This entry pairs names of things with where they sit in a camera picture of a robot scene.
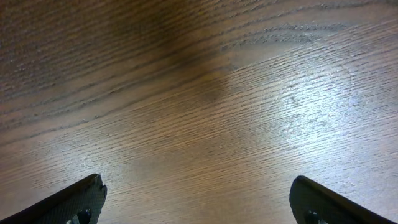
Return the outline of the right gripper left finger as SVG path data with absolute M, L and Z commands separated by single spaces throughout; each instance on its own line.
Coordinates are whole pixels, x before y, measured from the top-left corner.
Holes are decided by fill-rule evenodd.
M 91 174 L 36 204 L 1 220 L 18 223 L 96 224 L 106 201 L 107 187 L 99 174 Z

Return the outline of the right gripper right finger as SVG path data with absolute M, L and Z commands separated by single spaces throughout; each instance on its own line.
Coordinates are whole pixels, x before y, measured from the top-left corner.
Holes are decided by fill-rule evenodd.
M 289 203 L 298 224 L 396 224 L 303 175 L 292 182 Z

